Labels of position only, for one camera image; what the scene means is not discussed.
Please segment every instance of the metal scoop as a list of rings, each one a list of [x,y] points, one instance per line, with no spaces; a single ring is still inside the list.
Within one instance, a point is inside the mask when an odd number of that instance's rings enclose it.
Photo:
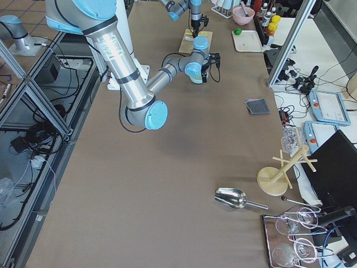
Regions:
[[[216,190],[216,194],[214,195],[214,199],[233,209],[244,208],[245,205],[251,205],[253,207],[262,209],[269,209],[267,205],[248,201],[245,192],[237,188],[218,188]]]

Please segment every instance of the wine glass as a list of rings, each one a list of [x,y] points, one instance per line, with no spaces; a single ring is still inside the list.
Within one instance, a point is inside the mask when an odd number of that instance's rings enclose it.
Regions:
[[[316,213],[307,207],[301,207],[297,212],[286,212],[277,218],[275,227],[282,235],[296,235],[303,226],[307,229],[318,227]]]
[[[317,250],[309,240],[298,238],[293,246],[286,243],[276,246],[272,258],[281,267],[304,267],[300,265],[300,261],[308,264],[313,263],[317,259]]]

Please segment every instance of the spoon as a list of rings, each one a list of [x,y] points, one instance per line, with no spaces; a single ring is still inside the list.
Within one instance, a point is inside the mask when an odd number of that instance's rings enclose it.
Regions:
[[[237,188],[218,188],[216,190],[216,194],[214,195],[214,199],[233,209],[244,208],[245,205],[251,205],[253,207],[262,209],[269,209],[267,205],[262,205],[247,200],[247,195],[245,192]]]
[[[240,3],[242,5],[242,8],[243,8],[243,11],[244,11],[244,14],[246,17],[249,17],[249,14],[247,12],[247,9],[245,8],[245,4],[243,2]]]
[[[189,36],[185,36],[185,40],[187,40],[187,41],[193,41],[193,40],[194,40],[194,38],[189,37]]]

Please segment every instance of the electronic device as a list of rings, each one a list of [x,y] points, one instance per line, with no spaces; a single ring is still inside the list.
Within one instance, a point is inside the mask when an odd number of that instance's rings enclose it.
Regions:
[[[317,159],[313,164],[316,172],[312,172],[306,164],[302,164],[302,167],[323,203],[322,211],[348,206],[357,209],[357,148],[344,133],[337,130],[309,158]],[[349,245],[343,250],[344,261],[353,266],[357,263],[357,217],[336,221],[335,224],[340,226],[339,230]]]
[[[312,113],[318,121],[347,126],[351,124],[339,93],[311,90],[308,97]]]
[[[339,129],[339,125],[335,123],[306,121],[303,130],[310,152],[315,152]]]
[[[52,55],[47,60],[47,62],[44,64],[44,67],[41,68],[38,75],[35,77],[35,81],[38,84],[52,83],[52,82],[56,81],[58,74],[60,72],[60,69],[61,69],[61,65],[60,65],[58,59],[56,59],[54,57],[54,55]]]
[[[298,89],[301,93],[308,95],[315,86],[314,80],[317,77],[316,72],[318,69],[318,66],[313,67],[311,74],[308,77],[296,77],[293,87]]]

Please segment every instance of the bottle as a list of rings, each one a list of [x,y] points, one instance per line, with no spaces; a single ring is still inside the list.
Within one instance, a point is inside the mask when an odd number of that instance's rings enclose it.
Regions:
[[[272,7],[272,15],[271,15],[271,17],[273,17],[273,16],[275,16],[277,14],[276,10],[277,10],[276,7]]]
[[[260,12],[258,14],[259,18],[263,18],[268,10],[268,3],[264,3],[263,6],[260,8]]]
[[[262,20],[263,27],[267,27],[269,25],[271,15],[272,15],[272,13],[270,11],[268,11],[267,14],[264,16],[264,18]]]
[[[254,10],[254,16],[257,17],[260,11],[260,7],[262,6],[262,2],[263,0],[255,0],[254,1],[254,6],[253,6],[253,10]]]

